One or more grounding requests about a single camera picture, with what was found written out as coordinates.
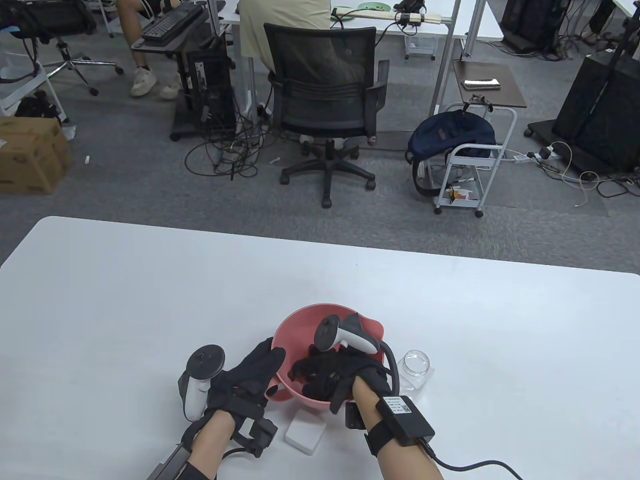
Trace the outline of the person's left hand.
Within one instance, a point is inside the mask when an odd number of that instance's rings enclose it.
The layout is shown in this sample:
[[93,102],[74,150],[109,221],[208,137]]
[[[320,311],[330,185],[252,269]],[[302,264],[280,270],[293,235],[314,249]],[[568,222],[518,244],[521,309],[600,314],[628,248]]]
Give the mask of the person's left hand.
[[270,382],[286,358],[285,349],[274,348],[273,341],[272,337],[266,338],[237,366],[221,371],[213,379],[208,391],[206,415],[223,411],[231,414],[238,425],[245,419],[263,418]]

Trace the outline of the person's right hand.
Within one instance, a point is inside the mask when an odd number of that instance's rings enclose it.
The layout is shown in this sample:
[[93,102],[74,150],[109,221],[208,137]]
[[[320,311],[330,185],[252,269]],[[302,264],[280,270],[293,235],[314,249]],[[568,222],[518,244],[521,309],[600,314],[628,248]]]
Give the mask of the person's right hand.
[[374,356],[350,347],[321,352],[310,346],[310,354],[291,366],[288,378],[302,382],[302,395],[320,402],[328,402],[332,414],[352,399],[356,378],[361,378],[379,397],[390,396],[390,370]]

